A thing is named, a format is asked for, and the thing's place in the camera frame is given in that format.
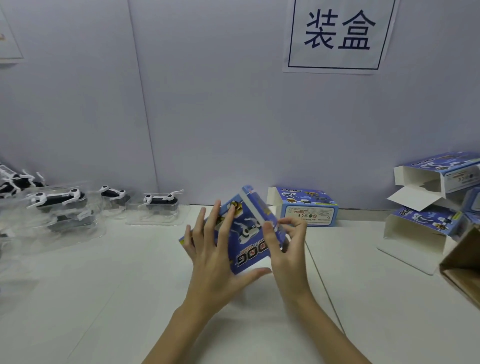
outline brown cardboard box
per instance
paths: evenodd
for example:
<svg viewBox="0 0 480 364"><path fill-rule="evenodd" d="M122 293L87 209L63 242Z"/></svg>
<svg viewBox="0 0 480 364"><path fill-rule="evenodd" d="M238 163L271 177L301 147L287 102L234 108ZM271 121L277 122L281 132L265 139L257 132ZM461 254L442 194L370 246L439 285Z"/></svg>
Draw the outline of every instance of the brown cardboard box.
<svg viewBox="0 0 480 364"><path fill-rule="evenodd" d="M480 308L480 231L473 228L441 262L440 272Z"/></svg>

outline left hand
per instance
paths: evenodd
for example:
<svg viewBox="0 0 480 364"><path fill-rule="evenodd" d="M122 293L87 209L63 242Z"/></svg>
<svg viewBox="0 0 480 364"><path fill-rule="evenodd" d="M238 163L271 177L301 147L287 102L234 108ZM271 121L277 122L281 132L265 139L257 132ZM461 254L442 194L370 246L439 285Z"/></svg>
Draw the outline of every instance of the left hand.
<svg viewBox="0 0 480 364"><path fill-rule="evenodd" d="M202 207L193 233L187 225L183 245L193 261L193 272L182 306L197 312L207 320L228 304L243 288L272 272L269 268L257 268L238 276L232 273L228 258L228 236L235 216L235 207L230 207L218 231L215 246L214 231L220 205L220 201L217 200L205 226L205 207Z"/></svg>

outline paper sign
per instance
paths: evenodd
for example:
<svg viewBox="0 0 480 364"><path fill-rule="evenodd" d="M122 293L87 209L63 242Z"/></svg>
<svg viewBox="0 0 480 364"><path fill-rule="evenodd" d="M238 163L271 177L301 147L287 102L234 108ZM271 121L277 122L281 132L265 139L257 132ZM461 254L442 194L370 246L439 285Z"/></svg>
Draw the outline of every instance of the paper sign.
<svg viewBox="0 0 480 364"><path fill-rule="evenodd" d="M375 73L399 0L289 0L284 72Z"/></svg>
<svg viewBox="0 0 480 364"><path fill-rule="evenodd" d="M0 9L0 63L16 63L22 59L23 56L15 42L7 19Z"/></svg>

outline chinese characters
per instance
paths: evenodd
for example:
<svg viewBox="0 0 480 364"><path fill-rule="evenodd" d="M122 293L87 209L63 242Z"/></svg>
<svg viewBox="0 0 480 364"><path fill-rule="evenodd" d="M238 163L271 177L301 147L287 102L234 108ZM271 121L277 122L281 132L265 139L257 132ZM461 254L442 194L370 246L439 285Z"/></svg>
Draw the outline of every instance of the chinese characters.
<svg viewBox="0 0 480 364"><path fill-rule="evenodd" d="M336 23L333 22L332 19L338 18L338 14L332 14L332 9L329 9L328 13L321 14L321 9L318 9L316 16L312 12L309 13L309 16L311 19L313 19L313 21L307 23L307 31L305 32L305 34L314 37L307 40L305 42L305 45L312 44L312 48L316 48L319 45L323 44L325 47L333 49L334 45L332 44L332 36L335 36L336 32L332 32L331 30L332 27L336 25ZM320 26L321 18L326 18L326 21L322 22L322 25ZM376 23L368 19L363 13L363 10L360 10L358 14L355 15L353 18L342 23L343 26L346 26L348 24L352 24L348 27L348 36L343 38L343 44L341 46L338 46L338 48L366 50L370 49L370 47L368 47L367 33L369 25L375 26Z"/></svg>

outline hand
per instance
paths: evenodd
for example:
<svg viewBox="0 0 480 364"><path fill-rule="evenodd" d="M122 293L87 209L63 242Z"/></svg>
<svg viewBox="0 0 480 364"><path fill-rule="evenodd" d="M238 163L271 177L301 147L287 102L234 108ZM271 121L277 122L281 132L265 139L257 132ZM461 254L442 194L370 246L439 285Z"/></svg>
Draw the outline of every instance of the hand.
<svg viewBox="0 0 480 364"><path fill-rule="evenodd" d="M193 261L193 272L182 306L198 312L207 320L243 288L272 272L269 268L257 268L238 276L232 273L228 258L228 236L235 216L235 207L230 207L218 231L215 246L214 231L219 210L220 201L216 201L204 227L205 207L202 207L193 233L187 225L183 245Z"/></svg>
<svg viewBox="0 0 480 364"><path fill-rule="evenodd" d="M295 308L300 301L313 298L305 263L307 222L299 218L281 218L278 222L288 224L284 225L291 238L287 252L283 253L280 250L273 227L268 222L263 225L264 238L270 249L273 275L280 294L287 305Z"/></svg>

